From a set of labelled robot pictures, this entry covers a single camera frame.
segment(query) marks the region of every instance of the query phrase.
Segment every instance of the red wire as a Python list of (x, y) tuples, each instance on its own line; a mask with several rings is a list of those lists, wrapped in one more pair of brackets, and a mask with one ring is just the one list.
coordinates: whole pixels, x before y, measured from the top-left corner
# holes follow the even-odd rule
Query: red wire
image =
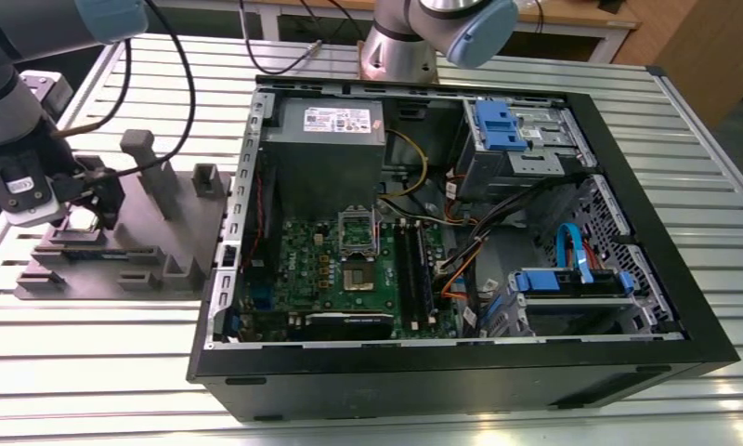
[(243, 262), (243, 270), (245, 270), (245, 268), (248, 268), (248, 265), (251, 265), (253, 256), (257, 253), (259, 242), (264, 237), (264, 206), (261, 205), (261, 195), (261, 174), (257, 172), (257, 239), (253, 242), (253, 248), (251, 248), (248, 258), (245, 258), (245, 261)]
[(594, 253), (593, 247), (586, 241), (584, 241), (584, 251), (586, 252), (586, 257), (590, 258), (590, 266), (594, 269), (601, 269), (600, 261), (597, 260), (597, 254)]

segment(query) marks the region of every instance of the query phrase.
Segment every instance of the yellow wire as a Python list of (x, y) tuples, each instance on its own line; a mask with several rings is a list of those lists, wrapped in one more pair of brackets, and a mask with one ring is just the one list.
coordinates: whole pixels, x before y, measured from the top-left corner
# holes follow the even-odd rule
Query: yellow wire
[(467, 268), (471, 265), (471, 262), (473, 261), (473, 259), (480, 255), (480, 253), (483, 252), (483, 245), (480, 245), (480, 247), (477, 248), (477, 250), (473, 252), (473, 254), (471, 255), (469, 259), (465, 261), (465, 263), (463, 264), (463, 266), (457, 269), (457, 271), (455, 272), (455, 275), (452, 276), (452, 279), (447, 282), (447, 286), (444, 286), (444, 289), (441, 290), (441, 295), (447, 295), (449, 292), (449, 288), (452, 288), (452, 284), (455, 283), (455, 281), (457, 280), (457, 278), (460, 277), (460, 274), (463, 274), (463, 271), (467, 270)]
[(405, 190), (400, 190), (400, 191), (392, 192), (392, 193), (385, 193), (385, 194), (381, 195), (383, 198), (396, 198), (396, 197), (401, 197), (403, 195), (409, 194), (411, 192), (413, 192), (415, 190), (417, 190), (421, 187), (421, 185), (427, 181), (427, 172), (428, 172), (428, 168), (429, 168), (428, 164), (429, 164), (431, 160), (427, 157), (427, 153), (424, 152), (424, 150), (419, 147), (416, 142), (404, 133), (401, 133), (400, 131), (397, 131), (395, 129), (391, 129), (391, 128), (388, 128), (385, 131), (393, 133), (400, 138), (403, 138), (405, 140), (405, 142), (413, 146), (413, 148), (419, 152), (419, 156), (421, 157), (421, 178), (419, 179), (416, 184)]

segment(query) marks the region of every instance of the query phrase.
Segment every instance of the wire bundle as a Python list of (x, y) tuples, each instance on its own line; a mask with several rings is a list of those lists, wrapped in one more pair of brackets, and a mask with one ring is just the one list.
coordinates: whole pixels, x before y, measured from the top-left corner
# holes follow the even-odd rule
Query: wire bundle
[[(535, 186), (520, 191), (504, 201), (501, 201), (488, 214), (480, 219), (479, 224), (471, 231), (469, 239), (463, 248), (447, 259), (445, 267), (451, 266), (461, 258), (464, 263), (455, 271), (452, 279), (441, 290), (441, 295), (445, 297), (463, 297), (460, 294), (452, 293), (452, 285), (463, 275), (465, 278), (467, 286), (467, 305), (475, 314), (480, 314), (481, 299), (479, 296), (479, 288), (476, 283), (476, 257), (483, 251), (483, 245), (491, 234), (493, 227), (500, 224), (507, 218), (521, 211), (535, 199), (546, 191), (557, 186), (581, 182), (589, 177), (588, 173), (570, 174), (566, 177), (546, 178), (541, 180)], [(464, 326), (464, 337), (475, 337), (479, 334), (480, 327), (472, 326), (469, 323)]]

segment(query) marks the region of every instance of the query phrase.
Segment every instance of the black cable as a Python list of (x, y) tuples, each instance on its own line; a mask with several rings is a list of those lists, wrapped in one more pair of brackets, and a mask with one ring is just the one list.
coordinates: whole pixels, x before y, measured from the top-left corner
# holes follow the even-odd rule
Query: black cable
[(535, 0), (537, 2), (537, 8), (540, 9), (540, 15), (537, 18), (537, 34), (542, 34), (542, 29), (545, 28), (545, 11), (542, 10), (542, 3), (540, 0)]
[(239, 0), (239, 22), (243, 28), (243, 37), (245, 40), (245, 48), (248, 49), (248, 56), (251, 57), (251, 61), (253, 62), (253, 65), (257, 67), (257, 70), (260, 70), (265, 74), (269, 74), (271, 76), (277, 76), (289, 72), (292, 68), (295, 68), (297, 64), (303, 62), (323, 45), (323, 41), (317, 40), (316, 43), (312, 44), (309, 49), (307, 49), (307, 51), (303, 53), (303, 56), (300, 56), (300, 58), (297, 58), (287, 68), (284, 68), (283, 70), (269, 70), (259, 64), (257, 57), (253, 54), (253, 49), (251, 47), (251, 37), (248, 36), (248, 25), (245, 24), (245, 22), (248, 21), (247, 19), (248, 18), (245, 17), (245, 2), (244, 0)]
[(160, 7), (155, 4), (153, 0), (144, 1), (147, 2), (147, 5), (149, 5), (151, 12), (155, 16), (157, 16), (160, 23), (163, 23), (165, 31), (168, 31), (168, 34), (171, 35), (171, 40), (173, 41), (173, 45), (176, 46), (176, 51), (179, 52), (179, 56), (183, 60), (183, 67), (185, 68), (187, 86), (189, 88), (189, 113), (187, 115), (185, 130), (183, 131), (183, 135), (179, 139), (176, 147), (163, 157), (157, 158), (149, 163), (133, 167), (132, 169), (121, 170), (105, 175), (104, 177), (96, 178), (91, 181), (89, 184), (100, 183), (111, 178), (125, 177), (127, 175), (136, 174), (171, 161), (171, 158), (173, 158), (179, 154), (179, 152), (183, 150), (183, 147), (185, 146), (187, 140), (189, 139), (189, 133), (196, 122), (196, 79), (193, 77), (193, 71), (189, 66), (189, 60), (187, 59), (185, 47), (183, 46), (183, 42), (179, 38), (179, 33), (173, 29), (173, 26), (171, 25), (171, 22), (168, 21), (168, 18), (165, 17), (165, 14), (163, 13)]
[(352, 18), (352, 16), (349, 15), (349, 12), (347, 11), (345, 7), (343, 7), (339, 2), (336, 0), (328, 0), (336, 7), (339, 7), (343, 11), (343, 13), (347, 16), (347, 19), (352, 22), (352, 26), (356, 28), (356, 32), (359, 33), (359, 40), (364, 40), (364, 36), (363, 36), (363, 31), (361, 31), (361, 26), (359, 25), (359, 22)]
[(325, 33), (325, 28), (323, 28), (323, 23), (320, 23), (320, 18), (317, 17), (317, 15), (313, 13), (313, 10), (311, 9), (309, 4), (307, 3), (307, 0), (300, 0), (300, 4), (303, 5), (303, 7), (307, 9), (307, 11), (309, 12), (311, 15), (311, 21), (313, 21), (313, 26), (317, 27), (317, 32), (320, 33), (320, 38), (328, 42), (328, 33)]
[(343, 20), (343, 22), (339, 24), (339, 26), (336, 27), (336, 29), (333, 30), (333, 33), (331, 33), (331, 36), (327, 39), (327, 42), (331, 43), (333, 42), (333, 38), (339, 35), (339, 31), (343, 30), (343, 28), (347, 25), (347, 19)]
[(129, 85), (133, 79), (133, 40), (127, 39), (124, 41), (124, 83), (121, 84), (121, 91), (119, 93), (119, 98), (115, 100), (113, 108), (105, 114), (104, 118), (96, 123), (80, 125), (77, 127), (67, 128), (52, 133), (53, 138), (68, 138), (75, 135), (83, 135), (97, 131), (103, 126), (105, 126), (115, 118), (119, 113), (124, 101), (127, 100), (127, 94), (129, 93)]
[[(401, 181), (401, 187), (404, 190), (409, 189), (411, 186), (408, 186), (408, 178), (405, 178)], [(419, 200), (419, 198), (415, 196), (416, 191), (412, 191), (409, 193), (405, 194), (405, 196), (411, 199), (411, 201), (413, 202), (413, 204), (416, 205), (416, 207), (419, 208), (419, 210), (421, 211), (421, 214), (424, 215), (429, 215), (431, 211), (427, 210), (427, 206), (424, 205), (424, 203)]]

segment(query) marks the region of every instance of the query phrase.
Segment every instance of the blue latch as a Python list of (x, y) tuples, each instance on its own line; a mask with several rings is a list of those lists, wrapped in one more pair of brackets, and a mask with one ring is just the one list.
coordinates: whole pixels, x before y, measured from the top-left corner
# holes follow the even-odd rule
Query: blue latch
[(529, 148), (519, 133), (519, 118), (512, 115), (507, 102), (479, 100), (476, 118), (489, 151), (525, 151)]
[(558, 291), (557, 273), (553, 271), (527, 271), (535, 291)]
[(620, 271), (620, 282), (625, 288), (625, 294), (629, 295), (636, 289), (636, 284), (633, 283), (633, 276), (628, 271)]
[(558, 279), (554, 271), (521, 271), (516, 273), (517, 292), (558, 291)]

